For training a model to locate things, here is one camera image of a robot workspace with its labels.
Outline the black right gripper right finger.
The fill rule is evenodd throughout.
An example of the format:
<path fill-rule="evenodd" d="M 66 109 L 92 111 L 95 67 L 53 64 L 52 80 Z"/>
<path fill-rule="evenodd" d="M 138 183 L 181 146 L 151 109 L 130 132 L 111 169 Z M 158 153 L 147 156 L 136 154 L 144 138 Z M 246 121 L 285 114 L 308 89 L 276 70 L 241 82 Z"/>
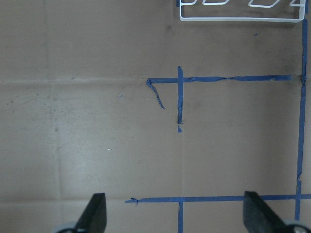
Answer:
<path fill-rule="evenodd" d="M 243 223 L 249 233 L 288 233 L 283 220 L 253 191 L 244 192 Z"/>

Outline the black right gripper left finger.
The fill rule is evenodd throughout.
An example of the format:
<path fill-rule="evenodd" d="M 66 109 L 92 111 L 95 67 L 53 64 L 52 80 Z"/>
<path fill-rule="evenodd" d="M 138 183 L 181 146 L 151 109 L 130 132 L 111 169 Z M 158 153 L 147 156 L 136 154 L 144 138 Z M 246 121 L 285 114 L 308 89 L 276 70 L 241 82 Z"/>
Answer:
<path fill-rule="evenodd" d="M 75 225 L 76 233 L 104 233 L 107 225 L 105 193 L 95 193 Z"/>

